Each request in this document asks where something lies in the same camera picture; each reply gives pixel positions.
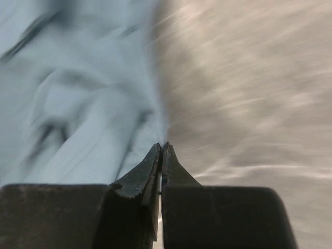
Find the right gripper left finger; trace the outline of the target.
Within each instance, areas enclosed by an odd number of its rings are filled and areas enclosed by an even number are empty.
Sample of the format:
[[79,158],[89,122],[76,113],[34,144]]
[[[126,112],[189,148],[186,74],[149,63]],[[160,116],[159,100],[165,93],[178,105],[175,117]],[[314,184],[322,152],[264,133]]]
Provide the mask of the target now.
[[113,190],[110,248],[152,248],[157,240],[159,212],[160,145],[116,180]]

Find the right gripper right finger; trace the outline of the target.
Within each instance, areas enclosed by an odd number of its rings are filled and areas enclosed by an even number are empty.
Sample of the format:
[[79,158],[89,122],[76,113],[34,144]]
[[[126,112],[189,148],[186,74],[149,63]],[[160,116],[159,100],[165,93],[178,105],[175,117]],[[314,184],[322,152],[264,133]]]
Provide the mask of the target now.
[[170,144],[161,187],[165,248],[297,248],[283,201],[271,188],[203,186]]

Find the grey-blue t-shirt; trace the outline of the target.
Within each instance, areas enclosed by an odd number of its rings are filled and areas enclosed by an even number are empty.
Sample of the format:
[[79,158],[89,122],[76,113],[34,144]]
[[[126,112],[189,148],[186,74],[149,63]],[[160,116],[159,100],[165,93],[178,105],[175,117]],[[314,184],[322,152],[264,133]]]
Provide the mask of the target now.
[[1,185],[109,184],[167,141],[159,1],[1,1]]

